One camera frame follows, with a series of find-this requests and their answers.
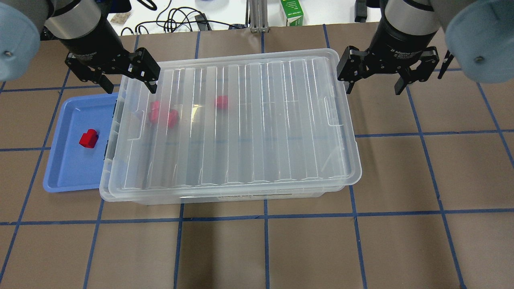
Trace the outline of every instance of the metal stand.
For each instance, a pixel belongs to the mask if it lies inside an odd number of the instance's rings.
[[[268,0],[246,0],[246,24],[251,32],[268,32]]]

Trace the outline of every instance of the plastic container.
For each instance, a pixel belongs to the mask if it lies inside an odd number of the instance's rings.
[[[124,77],[102,198],[316,197],[356,183],[361,165],[338,60],[313,49],[161,62],[156,94]]]

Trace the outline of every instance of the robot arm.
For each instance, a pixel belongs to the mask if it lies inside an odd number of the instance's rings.
[[[369,7],[378,4],[382,18],[369,48],[348,46],[337,67],[338,79],[348,82],[347,93],[356,81],[373,74],[398,73],[397,95],[410,83],[428,80],[439,56],[435,47],[427,46],[441,25],[449,51],[439,78],[454,56],[474,81],[514,77],[514,1],[366,1]]]
[[[128,52],[123,48],[105,15],[94,0],[0,0],[0,27],[23,25],[22,33],[0,29],[3,33],[0,79],[21,76],[39,48],[39,34],[46,26],[70,51],[65,63],[83,82],[99,84],[113,92],[105,76],[123,74],[143,81],[155,93],[160,67],[145,48]]]

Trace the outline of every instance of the light blue joint cover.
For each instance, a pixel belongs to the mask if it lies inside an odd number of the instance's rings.
[[[0,81],[22,76],[40,45],[40,34],[23,13],[0,2]]]
[[[478,0],[459,12],[446,29],[448,50],[476,82],[514,77],[514,1]]]

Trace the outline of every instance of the red toy block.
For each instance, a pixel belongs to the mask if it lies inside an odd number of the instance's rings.
[[[170,110],[170,113],[168,114],[168,127],[173,128],[178,122],[178,111],[177,110]]]
[[[226,110],[228,108],[228,96],[220,95],[216,97],[216,108],[219,110]]]
[[[150,103],[150,112],[148,113],[148,120],[150,121],[150,123],[157,123],[157,120],[159,119],[159,108],[160,101],[156,100]]]
[[[95,130],[89,129],[87,133],[82,134],[79,144],[85,148],[92,149],[98,140],[98,134]]]

